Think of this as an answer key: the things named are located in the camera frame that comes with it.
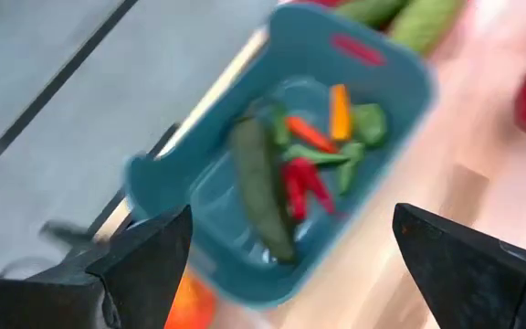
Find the orange object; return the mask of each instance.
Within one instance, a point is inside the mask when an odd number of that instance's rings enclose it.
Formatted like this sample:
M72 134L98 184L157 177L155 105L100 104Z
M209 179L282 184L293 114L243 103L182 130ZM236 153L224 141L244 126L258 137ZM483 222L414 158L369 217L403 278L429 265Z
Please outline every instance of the orange object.
M302 140L327 153L338 153L338 148L323 134L301 118L289 116L286 119L289 130Z
M330 134L334 141L344 142L352 137L351 101L343 84L330 88Z
M180 280L164 329L207 329L216 311L216 297L186 271Z

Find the gray floor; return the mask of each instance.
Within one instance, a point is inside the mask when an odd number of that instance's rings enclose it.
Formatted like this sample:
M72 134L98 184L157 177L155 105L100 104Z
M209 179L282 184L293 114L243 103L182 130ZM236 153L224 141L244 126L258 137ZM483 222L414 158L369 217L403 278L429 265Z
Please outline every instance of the gray floor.
M274 3L140 0L0 157L0 270L60 261L67 251L40 239L41 225L88 226L126 160L188 114ZM0 0L0 134L115 4Z

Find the green vegetable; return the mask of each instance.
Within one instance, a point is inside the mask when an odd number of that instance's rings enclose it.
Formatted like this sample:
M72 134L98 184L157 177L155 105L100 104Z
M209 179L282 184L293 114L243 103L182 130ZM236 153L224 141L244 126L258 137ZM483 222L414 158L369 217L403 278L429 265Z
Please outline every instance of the green vegetable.
M273 139L275 145L286 148L289 146L290 134L288 125L285 123L288 114L285 105L276 102L273 105Z
M379 28L391 21L409 0L352 0L335 12L357 23Z
M338 188L340 194L343 195L350 190L356 168L364 159L364 145L349 142L342 147L341 152L350 156L350 160L338 167Z
M427 55L452 27L466 0L412 0L393 21L389 37Z
M378 146L387 134L387 122L383 109L378 104L354 106L354 132L367 146Z
M263 126L251 116L239 119L230 133L230 144L248 220L272 256L294 261L289 217L280 202L272 144Z
M350 159L349 156L344 154L327 154L299 144L292 145L288 151L283 154L284 161L291 161L298 157L306 158L315 165L336 165Z

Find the blue basket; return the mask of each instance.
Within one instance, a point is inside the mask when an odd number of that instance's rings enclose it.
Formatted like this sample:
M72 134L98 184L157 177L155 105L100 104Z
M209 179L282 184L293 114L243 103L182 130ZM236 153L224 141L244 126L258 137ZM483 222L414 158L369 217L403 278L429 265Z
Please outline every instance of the blue basket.
M347 216L327 215L310 197L309 215L296 230L299 261L277 264L269 259L242 208L226 142L230 125L250 102L268 95L326 131L329 87L338 83L348 87L355 103L381 104L388 119L387 143L367 153L352 192L344 198L335 193L334 174L322 173L336 208ZM298 290L358 215L426 110L431 90L420 60L379 33L319 6L281 6L270 18L269 42L260 55L180 143L161 159L139 156L131 161L126 190L133 215L146 219L190 204L195 223L192 267L237 302L277 305ZM266 112L260 108L262 116Z

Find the red chili pepper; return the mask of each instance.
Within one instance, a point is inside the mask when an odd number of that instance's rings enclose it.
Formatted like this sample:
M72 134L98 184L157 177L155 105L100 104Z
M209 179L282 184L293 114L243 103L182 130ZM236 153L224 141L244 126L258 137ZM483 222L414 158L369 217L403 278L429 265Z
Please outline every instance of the red chili pepper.
M306 188L301 180L298 168L292 163L283 166L283 180L288 192L291 216L297 223L306 218Z
M323 184L314 164L306 158L295 158L289 162L298 171L301 181L306 189L309 189L326 208L329 214L334 213L334 204L328 192L328 188Z

